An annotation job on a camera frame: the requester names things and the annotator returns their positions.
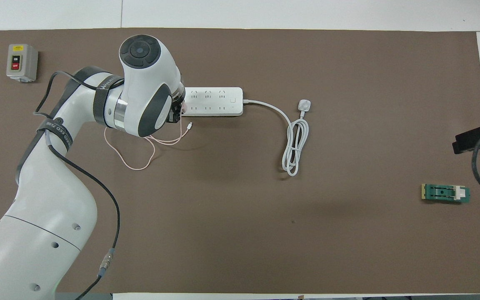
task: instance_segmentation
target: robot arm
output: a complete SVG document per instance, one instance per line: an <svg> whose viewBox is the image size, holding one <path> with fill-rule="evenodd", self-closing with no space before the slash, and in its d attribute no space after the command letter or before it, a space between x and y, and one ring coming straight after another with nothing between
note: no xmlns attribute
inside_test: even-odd
<svg viewBox="0 0 480 300"><path fill-rule="evenodd" d="M15 201L0 220L0 299L53 300L97 220L93 196L46 138L64 156L85 122L144 137L178 120L184 86L164 44L133 36L120 47L120 60L125 82L114 89L120 77L97 67L75 74L96 89L71 80L20 162Z"/></svg>

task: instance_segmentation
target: brown table surface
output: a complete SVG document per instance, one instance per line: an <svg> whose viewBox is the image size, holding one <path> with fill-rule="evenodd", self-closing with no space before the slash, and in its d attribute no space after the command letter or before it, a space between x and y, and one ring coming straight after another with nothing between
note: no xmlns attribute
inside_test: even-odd
<svg viewBox="0 0 480 300"><path fill-rule="evenodd" d="M312 101L299 174L280 170L285 123L272 110L191 118L144 171L124 167L85 125L68 154L117 196L122 227L97 293L480 293L480 187L455 135L480 126L473 32L239 29L0 31L0 217L17 163L42 119L32 116L55 70L96 65L123 75L118 47L150 34L171 51L187 87L242 87L281 108ZM8 44L40 51L38 80L5 76ZM45 110L58 100L57 78ZM175 137L167 125L158 138ZM150 146L109 130L131 165ZM59 285L94 279L115 230L105 193L84 176L99 219ZM421 183L465 185L465 204L423 201Z"/></svg>

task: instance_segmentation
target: white power cord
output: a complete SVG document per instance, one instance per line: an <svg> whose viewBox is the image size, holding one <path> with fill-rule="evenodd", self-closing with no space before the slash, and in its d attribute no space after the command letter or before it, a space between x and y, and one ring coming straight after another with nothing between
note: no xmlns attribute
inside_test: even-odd
<svg viewBox="0 0 480 300"><path fill-rule="evenodd" d="M188 126L186 127L185 132L183 133L183 128L182 128L183 127L183 123L182 123L183 118L182 117L183 117L183 115L181 115L181 119L179 119L181 133L180 133L178 138L173 139L173 140L160 140L160 139L157 139L157 138L155 138L151 135L144 138L153 147L153 152L152 152L151 156L149 157L149 161L147 162L147 164L144 167L138 167L138 168L137 167L131 167L130 165L127 164L127 162L123 159L123 156L118 151L118 149L116 149L113 145L110 144L110 142L108 142L108 140L107 140L107 128L106 127L105 127L105 130L103 131L103 137L105 138L105 142L107 142L107 145L109 145L109 147L112 148L112 150L114 150L118 154L118 156L120 157L120 159L122 160L123 164L126 167L128 167L129 169L132 169L134 171L141 171L141 170L149 167L149 164L151 163L151 160L153 159L153 155L155 155L155 144L153 144L153 141L158 142L159 144L162 144L162 145L172 146L172 145L177 144L186 135L186 133L188 133L188 131L192 128L192 122L190 122L188 124Z"/></svg>
<svg viewBox="0 0 480 300"><path fill-rule="evenodd" d="M284 169L288 175L295 176L299 169L299 159L301 158L301 150L303 150L303 146L307 141L308 137L308 123L303 117L305 116L305 112L310 110L310 101L308 100L301 100L299 101L299 105L297 106L298 109L301 111L299 119L295 120L294 122L290 122L288 116L280 109L276 108L271 104L267 104L265 102L256 101L256 100L244 100L244 104L259 104L266 106L268 108L272 108L276 110L285 118L286 122L288 122L288 127L286 128L286 148L284 153L282 154L282 169Z"/></svg>

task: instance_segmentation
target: power socket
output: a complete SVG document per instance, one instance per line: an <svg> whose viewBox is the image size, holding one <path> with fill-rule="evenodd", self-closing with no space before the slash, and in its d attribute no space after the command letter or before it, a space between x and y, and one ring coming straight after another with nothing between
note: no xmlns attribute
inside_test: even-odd
<svg viewBox="0 0 480 300"><path fill-rule="evenodd" d="M186 117L240 116L244 94L240 87L185 87Z"/></svg>

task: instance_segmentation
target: green electronic component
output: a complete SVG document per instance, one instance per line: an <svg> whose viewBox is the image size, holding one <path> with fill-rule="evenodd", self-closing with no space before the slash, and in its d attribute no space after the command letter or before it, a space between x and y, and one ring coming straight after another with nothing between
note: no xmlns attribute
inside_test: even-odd
<svg viewBox="0 0 480 300"><path fill-rule="evenodd" d="M470 189L463 185L422 184L421 199L470 202Z"/></svg>

